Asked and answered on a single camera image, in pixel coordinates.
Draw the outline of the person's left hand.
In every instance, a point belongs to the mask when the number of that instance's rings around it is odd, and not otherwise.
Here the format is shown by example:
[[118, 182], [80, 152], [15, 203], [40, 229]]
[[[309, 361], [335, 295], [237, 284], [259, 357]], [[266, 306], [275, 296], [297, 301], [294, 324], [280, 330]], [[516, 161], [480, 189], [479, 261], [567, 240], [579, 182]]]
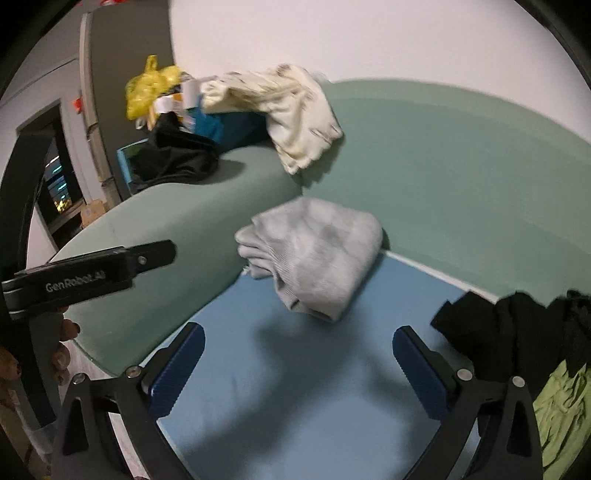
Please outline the person's left hand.
[[[70, 379], [68, 367], [71, 356], [65, 342], [75, 339], [80, 333], [77, 323], [67, 318], [61, 319], [59, 343], [51, 357], [53, 378], [59, 386], [65, 385]], [[1, 348], [1, 405], [14, 411], [14, 405], [7, 390], [9, 381], [17, 380], [21, 376], [21, 368], [15, 357], [5, 348]]]

